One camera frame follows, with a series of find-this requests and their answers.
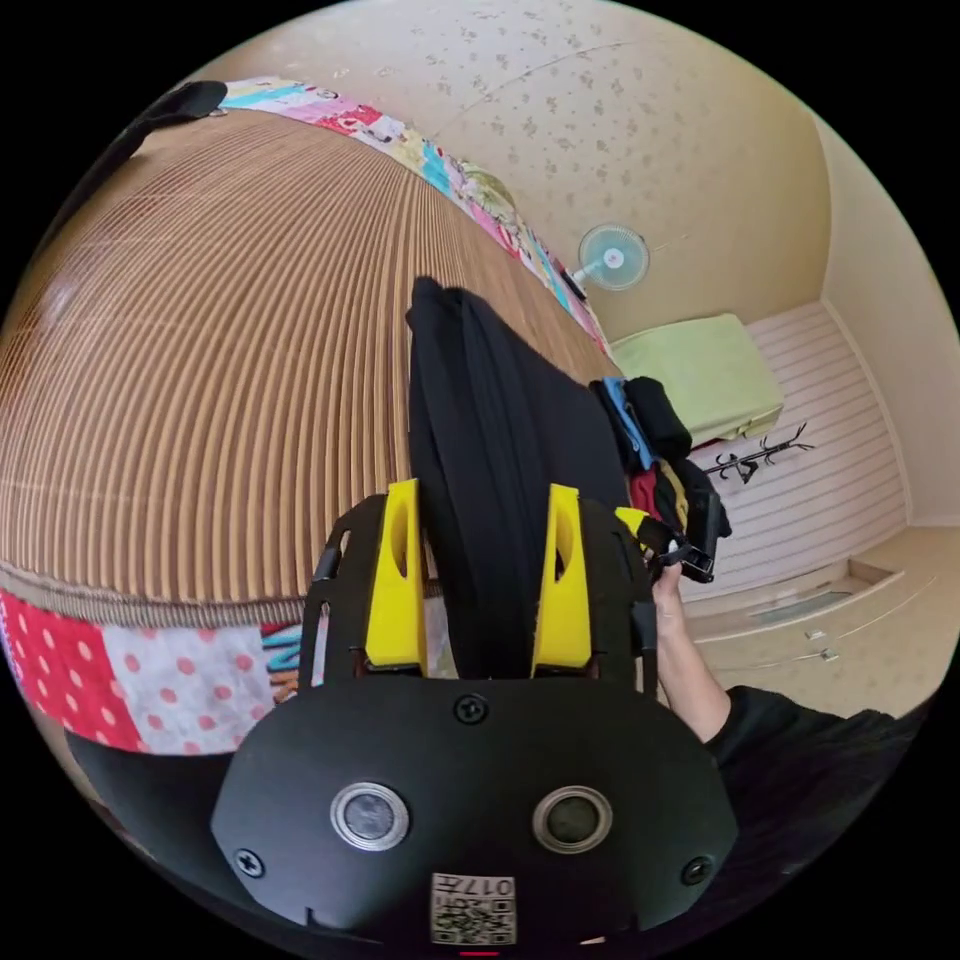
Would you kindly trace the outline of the person's right hand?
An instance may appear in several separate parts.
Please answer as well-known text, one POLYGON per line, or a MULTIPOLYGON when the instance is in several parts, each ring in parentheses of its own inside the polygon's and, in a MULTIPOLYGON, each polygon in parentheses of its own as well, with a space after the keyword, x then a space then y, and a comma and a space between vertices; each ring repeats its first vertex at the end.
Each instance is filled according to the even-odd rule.
POLYGON ((664 566, 652 587, 658 633, 667 636, 686 632, 686 620, 680 593, 682 567, 664 566))

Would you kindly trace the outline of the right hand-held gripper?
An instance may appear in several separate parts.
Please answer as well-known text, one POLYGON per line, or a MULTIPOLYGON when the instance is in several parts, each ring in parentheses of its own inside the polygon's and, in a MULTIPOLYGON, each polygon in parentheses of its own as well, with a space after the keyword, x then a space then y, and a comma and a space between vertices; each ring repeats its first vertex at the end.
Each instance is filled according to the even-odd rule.
POLYGON ((694 489, 688 507, 685 532, 637 508, 618 507, 614 513, 630 535, 641 542, 655 568, 678 568, 687 579, 710 584, 715 579, 718 543, 730 533, 725 508, 713 487, 694 489))

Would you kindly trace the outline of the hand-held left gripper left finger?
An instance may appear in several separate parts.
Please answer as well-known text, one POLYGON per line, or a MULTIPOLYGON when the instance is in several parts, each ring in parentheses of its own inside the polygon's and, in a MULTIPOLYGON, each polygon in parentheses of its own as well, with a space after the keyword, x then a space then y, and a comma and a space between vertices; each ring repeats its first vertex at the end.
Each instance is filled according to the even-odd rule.
POLYGON ((419 485, 397 482, 386 494, 375 554, 365 653, 371 666, 426 666, 419 485))

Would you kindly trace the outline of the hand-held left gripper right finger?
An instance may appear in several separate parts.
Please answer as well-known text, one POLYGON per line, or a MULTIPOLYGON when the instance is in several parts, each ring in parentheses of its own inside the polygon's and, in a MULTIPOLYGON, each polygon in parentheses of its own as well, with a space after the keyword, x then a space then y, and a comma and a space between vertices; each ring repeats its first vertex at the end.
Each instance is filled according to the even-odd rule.
POLYGON ((580 499, 550 486, 531 675, 584 671, 592 658, 589 590, 580 499))

